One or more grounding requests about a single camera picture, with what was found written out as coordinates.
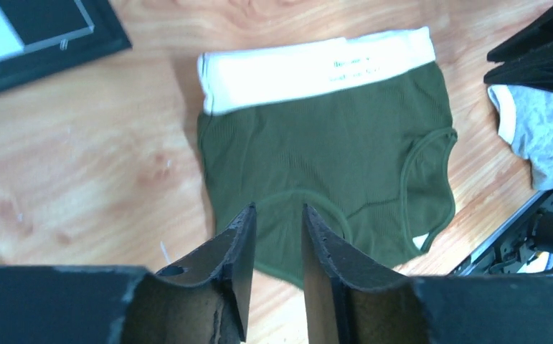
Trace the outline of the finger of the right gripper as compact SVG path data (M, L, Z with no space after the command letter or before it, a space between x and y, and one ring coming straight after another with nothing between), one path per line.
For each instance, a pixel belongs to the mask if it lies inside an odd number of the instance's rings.
M522 85L553 92L553 6L487 54L500 65L484 75L487 85Z

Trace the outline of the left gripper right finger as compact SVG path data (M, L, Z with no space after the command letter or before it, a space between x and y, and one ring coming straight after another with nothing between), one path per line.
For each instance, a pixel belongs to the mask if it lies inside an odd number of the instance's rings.
M303 290L310 343L427 343L409 277L359 251L308 204L302 215Z

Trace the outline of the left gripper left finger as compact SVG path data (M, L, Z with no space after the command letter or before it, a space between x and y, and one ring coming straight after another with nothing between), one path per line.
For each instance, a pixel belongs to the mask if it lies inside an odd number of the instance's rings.
M111 343L242 343L247 339L257 212L245 206L217 236L157 272L135 273Z

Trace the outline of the green underwear white waistband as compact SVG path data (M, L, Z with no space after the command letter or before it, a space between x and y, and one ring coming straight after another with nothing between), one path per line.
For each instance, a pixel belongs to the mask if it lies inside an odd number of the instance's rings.
M455 215L457 141L427 27L197 60L204 182L217 229L257 209L255 268L301 287L301 212L387 267Z

